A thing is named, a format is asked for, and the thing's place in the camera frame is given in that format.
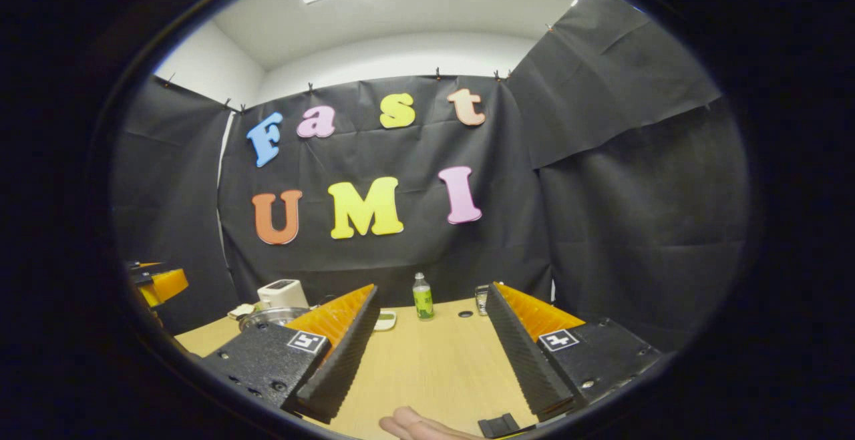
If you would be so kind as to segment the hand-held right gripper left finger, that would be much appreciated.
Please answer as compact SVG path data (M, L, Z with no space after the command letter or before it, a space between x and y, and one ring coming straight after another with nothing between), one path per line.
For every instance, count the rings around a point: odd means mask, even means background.
M375 330L377 290L368 284L285 325L248 325L199 362L245 397L330 423Z

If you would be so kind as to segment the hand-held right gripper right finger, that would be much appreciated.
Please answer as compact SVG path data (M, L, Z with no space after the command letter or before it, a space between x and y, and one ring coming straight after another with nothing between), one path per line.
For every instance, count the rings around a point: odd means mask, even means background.
M585 321L499 282L488 285L486 312L539 421L598 403L662 358L612 319Z

